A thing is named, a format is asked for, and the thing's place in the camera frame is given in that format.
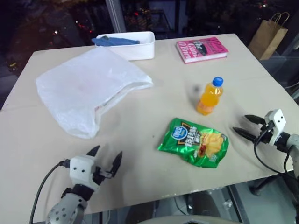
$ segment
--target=table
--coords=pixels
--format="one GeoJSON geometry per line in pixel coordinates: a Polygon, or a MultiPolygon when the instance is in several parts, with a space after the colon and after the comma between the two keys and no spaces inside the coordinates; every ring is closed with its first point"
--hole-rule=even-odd
{"type": "MultiPolygon", "coordinates": [[[[217,37],[229,50],[227,58],[187,65],[175,43],[194,37],[156,41],[154,59],[133,62],[153,79],[155,86],[129,93],[102,116],[100,132],[91,140],[70,136],[58,126],[37,95],[35,78],[93,46],[35,52],[0,112],[2,222],[28,222],[46,173],[58,161],[85,154],[98,144],[97,163],[101,166],[109,168],[121,150],[123,160],[116,177],[104,181],[100,192],[92,196],[87,213],[273,175],[255,158],[253,144],[238,136],[232,127],[257,134],[258,126],[243,115],[263,117],[269,110],[281,108],[287,121],[285,131],[299,133],[299,107],[236,35],[217,37]],[[224,78],[224,94],[215,111],[202,116],[192,104],[199,98],[194,89],[202,89],[215,76],[224,78]],[[174,117],[214,127],[228,136],[227,155],[217,169],[198,168],[176,155],[156,150],[174,117]]],[[[262,160],[283,171],[285,154],[265,144],[258,151],[262,160]]],[[[292,169],[291,162],[287,163],[288,170],[292,169]]],[[[68,169],[58,168],[41,192],[35,222],[45,219],[67,187],[71,187],[68,169]]]]}

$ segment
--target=blue bottle cap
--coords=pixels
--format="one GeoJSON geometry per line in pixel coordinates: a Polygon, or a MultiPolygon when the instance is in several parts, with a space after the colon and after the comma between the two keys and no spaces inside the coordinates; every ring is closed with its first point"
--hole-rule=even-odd
{"type": "Polygon", "coordinates": [[[213,79],[213,85],[214,86],[220,87],[220,86],[222,86],[222,84],[223,84],[223,78],[221,78],[221,77],[215,77],[213,79]]]}

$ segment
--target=green snack bag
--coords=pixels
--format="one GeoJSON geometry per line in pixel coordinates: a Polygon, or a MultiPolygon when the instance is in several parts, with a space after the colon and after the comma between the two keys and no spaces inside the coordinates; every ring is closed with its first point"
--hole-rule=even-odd
{"type": "Polygon", "coordinates": [[[228,149],[228,138],[219,131],[175,118],[159,151],[174,153],[198,167],[216,168],[228,149]]]}

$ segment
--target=bottle label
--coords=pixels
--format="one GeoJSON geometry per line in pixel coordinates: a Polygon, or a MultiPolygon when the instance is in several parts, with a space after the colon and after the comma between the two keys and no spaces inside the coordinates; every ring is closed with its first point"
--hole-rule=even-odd
{"type": "Polygon", "coordinates": [[[198,108],[200,108],[202,111],[211,113],[213,112],[214,107],[213,106],[206,106],[201,101],[198,103],[198,108]]]}

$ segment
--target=plastic bottle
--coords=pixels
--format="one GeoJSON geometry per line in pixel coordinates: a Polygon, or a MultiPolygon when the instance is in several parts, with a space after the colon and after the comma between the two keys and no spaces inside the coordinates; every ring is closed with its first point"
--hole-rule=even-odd
{"type": "Polygon", "coordinates": [[[223,94],[223,79],[215,77],[212,83],[206,85],[205,92],[202,94],[198,104],[197,111],[203,115],[213,112],[214,107],[218,104],[220,96],[223,94]]]}

